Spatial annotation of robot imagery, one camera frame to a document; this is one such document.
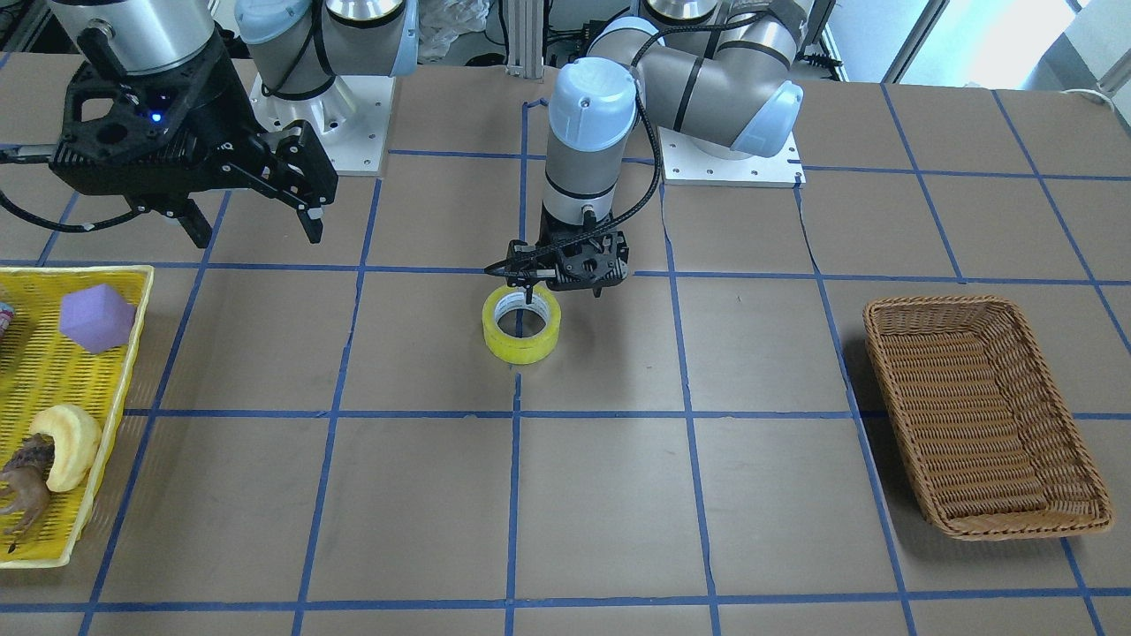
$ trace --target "purple cube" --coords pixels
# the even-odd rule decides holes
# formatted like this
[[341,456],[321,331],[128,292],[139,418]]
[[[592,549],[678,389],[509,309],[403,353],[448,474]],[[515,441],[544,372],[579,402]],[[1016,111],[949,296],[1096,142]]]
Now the purple cube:
[[133,306],[113,287],[97,285],[63,296],[59,330],[90,353],[130,342]]

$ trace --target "peeled banana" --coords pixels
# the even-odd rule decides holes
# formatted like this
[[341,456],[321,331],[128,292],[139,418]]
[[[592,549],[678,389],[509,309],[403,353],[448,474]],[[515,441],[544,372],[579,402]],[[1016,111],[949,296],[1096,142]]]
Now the peeled banana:
[[102,438],[94,418],[74,404],[41,411],[32,420],[31,433],[50,436],[55,445],[55,461],[46,481],[52,492],[67,492],[86,478]]

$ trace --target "light blue joint cap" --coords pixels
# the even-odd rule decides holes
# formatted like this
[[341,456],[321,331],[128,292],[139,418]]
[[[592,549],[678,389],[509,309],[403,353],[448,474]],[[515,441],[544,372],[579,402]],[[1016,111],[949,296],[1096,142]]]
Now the light blue joint cap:
[[792,81],[782,84],[754,117],[750,118],[750,123],[739,134],[731,149],[760,157],[780,153],[797,121],[802,97],[804,91],[801,86]]
[[[615,20],[608,23],[608,26],[606,26],[605,29],[601,32],[601,35],[598,35],[596,40],[594,40],[594,42],[601,40],[605,35],[608,35],[614,31],[621,31],[623,28],[634,28],[636,31],[642,31],[648,35],[656,35],[656,33],[658,32],[655,25],[653,25],[650,22],[644,18],[637,16],[621,16]],[[664,38],[661,37],[659,40],[657,40],[656,44],[664,44]]]
[[636,83],[621,65],[581,58],[558,74],[550,97],[550,128],[562,144],[582,153],[604,151],[636,120]]
[[310,10],[311,0],[236,0],[235,24],[248,44],[270,42]]
[[420,51],[420,12],[416,0],[405,1],[405,22],[400,29],[400,46],[392,60],[390,77],[412,75],[416,70],[416,58]]

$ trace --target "clear plastic bag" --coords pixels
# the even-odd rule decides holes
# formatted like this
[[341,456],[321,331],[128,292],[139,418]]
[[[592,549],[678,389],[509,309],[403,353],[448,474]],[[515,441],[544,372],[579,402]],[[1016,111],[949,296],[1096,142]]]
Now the clear plastic bag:
[[417,59],[439,60],[460,35],[484,31],[490,10],[491,0],[420,0]]

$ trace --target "tape roll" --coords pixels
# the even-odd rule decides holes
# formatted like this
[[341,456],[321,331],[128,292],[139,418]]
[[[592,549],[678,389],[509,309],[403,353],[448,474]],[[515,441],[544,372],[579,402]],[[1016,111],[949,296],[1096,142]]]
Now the tape roll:
[[[518,338],[499,327],[499,319],[508,311],[525,309],[537,313],[545,327],[529,337]],[[526,303],[521,289],[499,287],[483,303],[483,341],[497,358],[511,364],[530,364],[542,360],[558,346],[562,310],[558,299],[543,287],[534,287],[533,302]]]

